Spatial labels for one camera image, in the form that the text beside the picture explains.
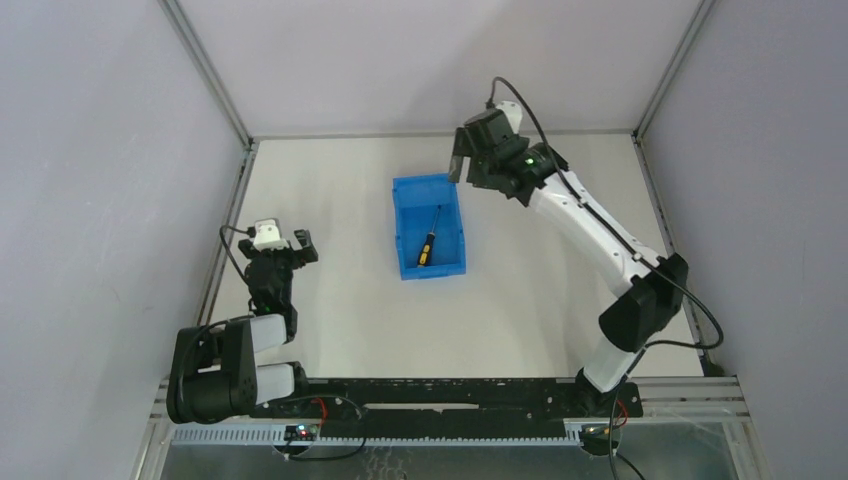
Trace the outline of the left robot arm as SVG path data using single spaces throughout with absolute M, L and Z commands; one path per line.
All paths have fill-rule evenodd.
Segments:
M 263 220 L 244 235 L 238 248 L 248 261 L 242 279 L 250 295 L 249 312 L 178 332 L 165 400 L 168 416 L 177 424 L 213 424 L 248 415 L 306 387 L 299 362 L 261 365 L 256 357 L 292 342 L 297 334 L 292 284 L 295 270 L 319 258 L 311 234 L 295 231 L 299 245 L 292 247 L 275 220 Z

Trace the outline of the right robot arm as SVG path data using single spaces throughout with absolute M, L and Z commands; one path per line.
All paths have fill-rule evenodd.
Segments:
M 577 381 L 594 395 L 614 391 L 649 341 L 681 309 L 687 262 L 663 257 L 630 236 L 546 141 L 532 144 L 513 127 L 519 115 L 489 108 L 455 131 L 448 178 L 465 173 L 550 221 L 593 261 L 615 301 L 600 315 L 601 340 Z

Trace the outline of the black yellow screwdriver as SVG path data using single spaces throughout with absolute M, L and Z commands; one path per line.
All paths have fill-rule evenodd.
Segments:
M 423 243 L 423 245 L 422 245 L 422 247 L 419 251 L 418 257 L 417 257 L 417 260 L 416 260 L 416 267 L 417 268 L 427 267 L 431 263 L 431 255 L 432 255 L 433 246 L 434 246 L 435 238 L 436 238 L 436 228 L 437 228 L 437 225 L 438 225 L 438 219 L 440 217 L 441 211 L 442 211 L 442 206 L 438 205 L 436 207 L 436 210 L 435 210 L 435 214 L 434 214 L 434 218 L 433 218 L 433 222 L 431 224 L 431 227 L 430 227 L 430 229 L 429 229 L 429 231 L 428 231 L 428 233 L 425 237 L 424 243 Z

